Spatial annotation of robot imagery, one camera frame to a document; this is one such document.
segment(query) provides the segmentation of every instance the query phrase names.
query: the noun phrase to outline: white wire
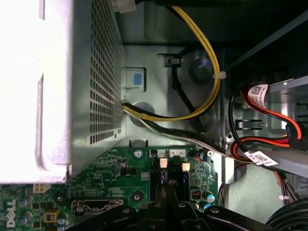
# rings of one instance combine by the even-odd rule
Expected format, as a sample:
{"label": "white wire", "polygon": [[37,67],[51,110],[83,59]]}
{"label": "white wire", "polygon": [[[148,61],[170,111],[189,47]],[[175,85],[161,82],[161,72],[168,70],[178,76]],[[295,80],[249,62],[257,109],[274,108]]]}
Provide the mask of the white wire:
{"label": "white wire", "polygon": [[185,142],[185,141],[192,142],[192,143],[198,144],[198,145],[200,145],[200,146],[202,146],[202,147],[204,147],[204,148],[206,148],[206,149],[208,149],[210,151],[218,153],[218,154],[222,155],[223,157],[231,158],[230,156],[226,155],[225,153],[219,152],[216,149],[214,149],[213,147],[211,147],[210,145],[208,145],[206,143],[203,143],[201,141],[198,141],[198,140],[195,140],[195,139],[191,139],[191,138],[188,138],[188,137],[169,135],[169,134],[165,134],[165,133],[162,133],[160,131],[157,131],[154,128],[152,128],[151,126],[149,126],[147,123],[145,123],[141,118],[134,116],[133,114],[131,114],[130,112],[128,112],[125,109],[123,111],[125,113],[127,113],[128,115],[132,116],[133,118],[135,118],[135,119],[139,120],[140,122],[142,122],[152,132],[155,132],[155,133],[157,133],[159,135],[162,135],[162,136],[167,137],[167,138],[172,139],[172,140],[177,140],[177,141],[181,141],[181,142]]}

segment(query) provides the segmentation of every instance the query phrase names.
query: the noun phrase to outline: white label sticker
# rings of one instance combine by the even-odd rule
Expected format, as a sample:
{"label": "white label sticker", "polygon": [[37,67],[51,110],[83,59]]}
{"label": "white label sticker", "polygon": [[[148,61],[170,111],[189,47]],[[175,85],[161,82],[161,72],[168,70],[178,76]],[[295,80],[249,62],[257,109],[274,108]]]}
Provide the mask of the white label sticker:
{"label": "white label sticker", "polygon": [[245,154],[245,156],[247,156],[251,161],[253,161],[256,165],[261,165],[261,164],[262,164],[257,158],[255,158],[253,155],[251,155],[250,152],[245,152],[244,154]]}
{"label": "white label sticker", "polygon": [[157,157],[158,158],[164,158],[166,156],[166,151],[165,149],[163,150],[157,150]]}
{"label": "white label sticker", "polygon": [[290,200],[290,197],[279,195],[279,200]]}
{"label": "white label sticker", "polygon": [[276,161],[274,161],[273,159],[269,158],[267,155],[265,155],[261,151],[257,151],[255,153],[252,153],[251,155],[254,158],[258,159],[265,166],[272,166],[272,165],[277,165],[278,164]]}
{"label": "white label sticker", "polygon": [[264,98],[268,87],[268,84],[259,84],[253,86],[248,92],[248,97],[252,99],[252,101],[255,102],[258,106],[265,108]]}
{"label": "white label sticker", "polygon": [[170,149],[169,156],[174,157],[175,155],[179,155],[180,157],[186,157],[186,150],[185,149]]}

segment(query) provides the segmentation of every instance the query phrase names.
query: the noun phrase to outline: barcode label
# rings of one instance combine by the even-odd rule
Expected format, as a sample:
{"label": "barcode label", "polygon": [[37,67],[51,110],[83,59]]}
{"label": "barcode label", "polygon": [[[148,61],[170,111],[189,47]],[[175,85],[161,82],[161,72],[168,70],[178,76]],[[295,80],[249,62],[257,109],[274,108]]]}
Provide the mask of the barcode label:
{"label": "barcode label", "polygon": [[248,97],[258,106],[265,108],[264,98],[268,87],[268,84],[259,84],[253,86],[248,92]]}
{"label": "barcode label", "polygon": [[262,164],[257,158],[255,158],[253,155],[251,155],[250,152],[245,152],[244,154],[245,154],[245,156],[247,156],[251,161],[253,161],[256,165],[261,165],[261,164]]}
{"label": "barcode label", "polygon": [[273,159],[269,158],[267,155],[265,155],[261,151],[257,151],[255,153],[251,154],[254,158],[256,158],[258,161],[260,161],[265,166],[272,166],[277,165],[278,163],[274,161]]}
{"label": "barcode label", "polygon": [[261,87],[253,87],[252,88],[252,91],[251,91],[251,94],[253,95],[259,95],[260,91],[262,90]]}

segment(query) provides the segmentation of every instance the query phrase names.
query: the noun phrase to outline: white connector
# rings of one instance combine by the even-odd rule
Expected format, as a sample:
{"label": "white connector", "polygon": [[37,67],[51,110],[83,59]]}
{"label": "white connector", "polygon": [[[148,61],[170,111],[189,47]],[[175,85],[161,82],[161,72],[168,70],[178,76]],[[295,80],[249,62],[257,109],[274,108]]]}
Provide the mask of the white connector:
{"label": "white connector", "polygon": [[134,0],[112,0],[111,3],[115,12],[126,13],[136,11]]}
{"label": "white connector", "polygon": [[33,193],[45,193],[50,188],[50,184],[33,184]]}

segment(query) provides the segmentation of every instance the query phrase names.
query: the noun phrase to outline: blue capacitor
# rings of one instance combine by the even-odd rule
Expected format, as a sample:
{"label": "blue capacitor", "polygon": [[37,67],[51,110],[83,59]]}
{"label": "blue capacitor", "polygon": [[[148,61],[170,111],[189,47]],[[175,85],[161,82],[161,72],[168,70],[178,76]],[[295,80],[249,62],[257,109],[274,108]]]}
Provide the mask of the blue capacitor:
{"label": "blue capacitor", "polygon": [[68,218],[68,215],[67,215],[66,213],[63,213],[63,214],[61,214],[61,216],[58,218],[57,223],[58,223],[59,225],[63,225],[63,224],[65,224],[65,223],[67,223],[67,218]]}
{"label": "blue capacitor", "polygon": [[211,207],[211,205],[210,204],[206,204],[206,205],[204,205],[204,210],[206,210],[207,208],[209,208],[209,207]]}
{"label": "blue capacitor", "polygon": [[207,196],[206,200],[209,202],[209,203],[213,203],[215,202],[215,196],[210,194]]}
{"label": "blue capacitor", "polygon": [[17,223],[19,226],[26,225],[32,219],[32,213],[25,212],[23,215],[20,216]]}
{"label": "blue capacitor", "polygon": [[66,224],[59,225],[57,231],[64,231],[66,229]]}
{"label": "blue capacitor", "polygon": [[17,204],[18,204],[18,207],[24,208],[27,205],[29,205],[31,203],[31,201],[32,201],[32,197],[26,196],[26,197],[20,198],[18,200]]}

